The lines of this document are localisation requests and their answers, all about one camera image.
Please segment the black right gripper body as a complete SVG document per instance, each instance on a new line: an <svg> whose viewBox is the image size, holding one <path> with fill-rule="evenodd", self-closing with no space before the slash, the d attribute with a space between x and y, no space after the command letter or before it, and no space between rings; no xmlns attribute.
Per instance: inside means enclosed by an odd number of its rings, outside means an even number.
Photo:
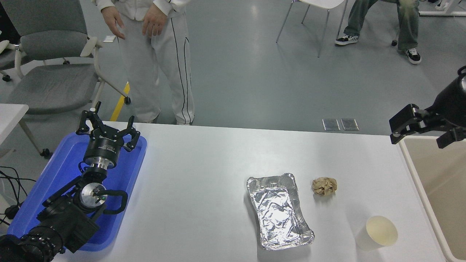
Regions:
<svg viewBox="0 0 466 262"><path fill-rule="evenodd" d="M431 106L431 111L443 116L451 124L466 126L465 78L457 77L441 91Z"/></svg>

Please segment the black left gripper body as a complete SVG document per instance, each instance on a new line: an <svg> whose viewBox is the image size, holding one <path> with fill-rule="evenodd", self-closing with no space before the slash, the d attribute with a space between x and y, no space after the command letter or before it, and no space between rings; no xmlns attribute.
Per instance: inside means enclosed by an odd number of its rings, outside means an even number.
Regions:
<svg viewBox="0 0 466 262"><path fill-rule="evenodd" d="M123 144L124 139L122 136L110 135L110 137L107 137L100 133L90 133L84 161L91 161L99 157L109 161L118 161Z"/></svg>

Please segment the person's right hand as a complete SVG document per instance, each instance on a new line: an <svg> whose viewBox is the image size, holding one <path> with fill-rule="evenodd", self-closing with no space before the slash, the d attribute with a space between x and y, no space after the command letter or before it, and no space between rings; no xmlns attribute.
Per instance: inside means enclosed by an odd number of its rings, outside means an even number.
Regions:
<svg viewBox="0 0 466 262"><path fill-rule="evenodd" d="M100 13L110 32L116 37L125 40L125 35L120 31L120 29L124 28L124 23L118 10L114 6L109 6L103 8Z"/></svg>

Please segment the person's left hand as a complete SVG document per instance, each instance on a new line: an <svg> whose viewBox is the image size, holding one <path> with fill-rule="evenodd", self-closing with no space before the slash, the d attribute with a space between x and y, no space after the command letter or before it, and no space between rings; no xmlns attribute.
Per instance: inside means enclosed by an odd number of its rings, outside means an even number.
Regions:
<svg viewBox="0 0 466 262"><path fill-rule="evenodd" d="M166 21L167 15L152 3L143 18L142 35L147 37L161 35Z"/></svg>

